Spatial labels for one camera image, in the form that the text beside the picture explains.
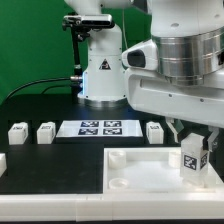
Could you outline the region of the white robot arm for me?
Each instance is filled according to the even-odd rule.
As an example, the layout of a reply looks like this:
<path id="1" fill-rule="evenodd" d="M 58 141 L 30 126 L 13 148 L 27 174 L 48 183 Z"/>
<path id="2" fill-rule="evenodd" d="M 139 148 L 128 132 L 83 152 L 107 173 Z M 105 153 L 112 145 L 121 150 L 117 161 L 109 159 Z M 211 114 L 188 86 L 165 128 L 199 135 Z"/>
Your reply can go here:
<path id="1" fill-rule="evenodd" d="M 63 24 L 88 40 L 79 97 L 89 103 L 127 99 L 133 109 L 174 126 L 205 124 L 215 148 L 224 128 L 224 0 L 64 0 Z M 133 5 L 152 16 L 151 37 L 121 50 L 121 30 L 104 8 Z"/>

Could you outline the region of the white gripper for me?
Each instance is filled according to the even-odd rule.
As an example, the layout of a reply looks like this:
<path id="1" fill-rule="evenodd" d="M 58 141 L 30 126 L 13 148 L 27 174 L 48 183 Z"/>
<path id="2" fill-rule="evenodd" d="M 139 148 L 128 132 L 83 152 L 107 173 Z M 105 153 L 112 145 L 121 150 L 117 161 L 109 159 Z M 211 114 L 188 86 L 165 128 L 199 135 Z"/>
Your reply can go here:
<path id="1" fill-rule="evenodd" d="M 176 143 L 184 120 L 208 125 L 208 150 L 218 148 L 219 128 L 224 128 L 224 69 L 205 75 L 202 86 L 184 87 L 170 84 L 157 72 L 129 68 L 125 88 L 134 110 L 166 117 Z"/>

